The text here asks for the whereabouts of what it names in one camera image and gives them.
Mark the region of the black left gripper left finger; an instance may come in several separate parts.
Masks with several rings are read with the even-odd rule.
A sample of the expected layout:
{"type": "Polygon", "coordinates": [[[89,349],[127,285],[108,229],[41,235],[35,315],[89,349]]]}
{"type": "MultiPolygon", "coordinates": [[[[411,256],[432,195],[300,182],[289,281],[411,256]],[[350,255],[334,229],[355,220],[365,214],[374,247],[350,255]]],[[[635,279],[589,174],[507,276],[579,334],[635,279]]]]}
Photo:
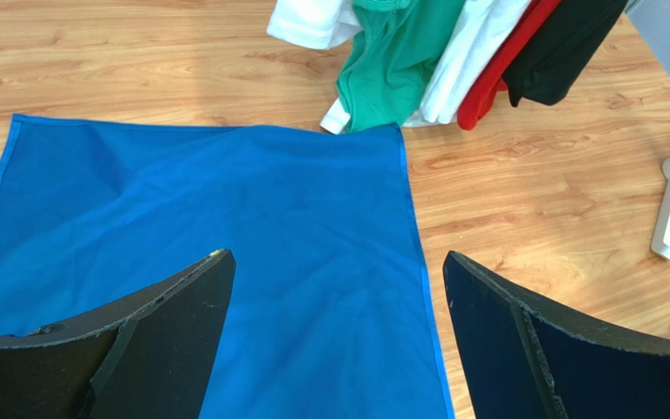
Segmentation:
{"type": "Polygon", "coordinates": [[[236,261],[218,250],[91,311],[0,336],[0,418],[196,418],[236,261]]]}

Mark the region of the blue cloth napkin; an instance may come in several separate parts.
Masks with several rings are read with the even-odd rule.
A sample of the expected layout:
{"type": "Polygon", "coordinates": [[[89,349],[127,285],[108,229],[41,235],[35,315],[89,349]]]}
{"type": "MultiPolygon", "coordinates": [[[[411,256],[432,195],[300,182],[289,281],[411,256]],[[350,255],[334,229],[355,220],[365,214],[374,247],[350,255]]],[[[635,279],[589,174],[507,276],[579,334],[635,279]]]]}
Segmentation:
{"type": "Polygon", "coordinates": [[[203,418],[453,414],[395,125],[328,135],[16,114],[0,160],[0,335],[229,250],[203,418]]]}

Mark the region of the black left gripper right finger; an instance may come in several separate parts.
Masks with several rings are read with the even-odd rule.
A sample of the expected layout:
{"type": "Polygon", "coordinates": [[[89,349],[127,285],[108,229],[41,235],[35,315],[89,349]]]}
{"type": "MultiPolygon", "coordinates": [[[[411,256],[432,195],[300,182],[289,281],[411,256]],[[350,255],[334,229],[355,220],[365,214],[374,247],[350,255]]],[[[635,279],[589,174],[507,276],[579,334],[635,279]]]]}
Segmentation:
{"type": "Polygon", "coordinates": [[[670,418],[670,340],[592,317],[451,251],[448,309],[479,418],[670,418]]]}

